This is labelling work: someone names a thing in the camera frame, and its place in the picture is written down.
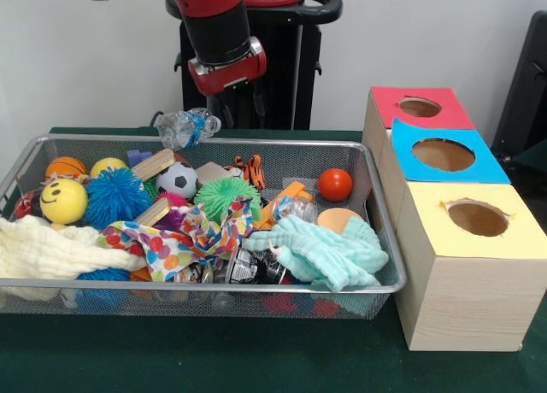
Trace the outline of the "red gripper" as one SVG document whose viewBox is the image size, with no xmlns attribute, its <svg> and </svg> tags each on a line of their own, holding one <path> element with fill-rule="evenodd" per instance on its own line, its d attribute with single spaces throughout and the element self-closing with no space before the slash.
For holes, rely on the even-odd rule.
<svg viewBox="0 0 547 393">
<path fill-rule="evenodd" d="M 241 82 L 250 82 L 252 101 L 256 115 L 265 120 L 266 109 L 263 98 L 262 80 L 258 79 L 266 73 L 266 52 L 258 38 L 250 39 L 250 51 L 241 59 L 221 66 L 203 65 L 195 57 L 187 62 L 189 73 L 197 89 L 206 97 L 213 97 L 219 93 L 221 112 L 226 127 L 233 129 L 235 102 L 231 91 L 224 91 Z"/>
</svg>

